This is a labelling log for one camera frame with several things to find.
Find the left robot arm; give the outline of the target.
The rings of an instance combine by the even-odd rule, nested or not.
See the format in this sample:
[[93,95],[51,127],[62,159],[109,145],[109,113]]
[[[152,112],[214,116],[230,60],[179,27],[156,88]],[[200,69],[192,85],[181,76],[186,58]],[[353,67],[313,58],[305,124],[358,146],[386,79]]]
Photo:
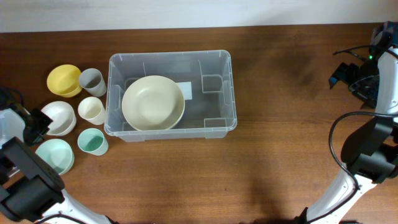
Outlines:
[[1,111],[1,213],[14,222],[113,223],[69,195],[55,169],[23,142],[25,131],[38,139],[51,122],[39,110]]

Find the white small bowl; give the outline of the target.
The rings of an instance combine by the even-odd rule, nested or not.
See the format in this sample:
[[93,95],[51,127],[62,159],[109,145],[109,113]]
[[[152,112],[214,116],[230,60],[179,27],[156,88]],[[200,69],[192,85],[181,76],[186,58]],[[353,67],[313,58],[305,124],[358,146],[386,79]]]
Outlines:
[[65,136],[69,134],[76,125],[75,111],[67,102],[51,102],[44,106],[41,112],[52,120],[47,132],[49,136]]

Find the yellow small bowl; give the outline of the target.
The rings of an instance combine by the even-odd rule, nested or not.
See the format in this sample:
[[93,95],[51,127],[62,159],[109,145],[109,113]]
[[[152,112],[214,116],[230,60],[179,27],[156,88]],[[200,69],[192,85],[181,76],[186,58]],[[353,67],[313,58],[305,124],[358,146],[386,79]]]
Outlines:
[[82,91],[81,71],[74,65],[65,64],[54,68],[47,77],[47,88],[55,95],[71,98]]

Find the cream plastic cup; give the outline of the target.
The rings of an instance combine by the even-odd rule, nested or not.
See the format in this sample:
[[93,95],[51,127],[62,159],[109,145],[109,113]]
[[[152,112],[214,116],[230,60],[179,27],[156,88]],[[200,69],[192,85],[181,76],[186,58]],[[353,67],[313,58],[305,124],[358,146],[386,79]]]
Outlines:
[[101,125],[106,119],[106,110],[102,101],[94,96],[87,97],[80,102],[78,114],[81,118],[94,125]]

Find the light green small bowl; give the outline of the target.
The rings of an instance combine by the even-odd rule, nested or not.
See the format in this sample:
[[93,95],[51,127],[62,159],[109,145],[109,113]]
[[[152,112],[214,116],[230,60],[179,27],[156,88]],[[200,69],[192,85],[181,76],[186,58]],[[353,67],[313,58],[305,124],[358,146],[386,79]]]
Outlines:
[[58,175],[66,174],[73,166],[75,156],[69,143],[62,139],[43,142],[35,152]]

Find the grey plastic cup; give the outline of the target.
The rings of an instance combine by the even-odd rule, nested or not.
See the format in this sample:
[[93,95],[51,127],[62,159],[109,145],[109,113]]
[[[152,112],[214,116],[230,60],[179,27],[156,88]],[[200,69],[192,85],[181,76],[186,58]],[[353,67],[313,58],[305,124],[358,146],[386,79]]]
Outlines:
[[95,68],[84,70],[79,77],[79,84],[95,97],[99,98],[106,93],[106,84],[102,73]]

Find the cream bowl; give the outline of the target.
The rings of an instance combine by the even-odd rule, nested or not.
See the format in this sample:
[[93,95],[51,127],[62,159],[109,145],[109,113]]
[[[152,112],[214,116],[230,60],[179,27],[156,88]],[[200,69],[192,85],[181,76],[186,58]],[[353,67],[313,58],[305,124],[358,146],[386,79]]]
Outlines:
[[138,131],[173,128],[185,112],[185,98],[173,80],[159,75],[143,77],[125,91],[122,113]]

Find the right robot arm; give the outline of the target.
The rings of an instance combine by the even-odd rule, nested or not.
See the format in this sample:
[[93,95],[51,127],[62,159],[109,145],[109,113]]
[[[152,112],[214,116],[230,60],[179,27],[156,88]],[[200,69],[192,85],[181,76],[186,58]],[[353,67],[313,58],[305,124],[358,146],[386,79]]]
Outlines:
[[[397,139],[397,44],[368,48],[369,57],[361,66],[342,63],[329,84],[347,84],[373,111],[346,113],[333,122],[328,143],[340,171],[324,195],[295,217],[295,223],[340,223],[367,191],[397,177],[397,146],[385,144],[388,138]],[[337,156],[332,146],[337,124],[349,116],[366,115],[371,119],[348,136]]]

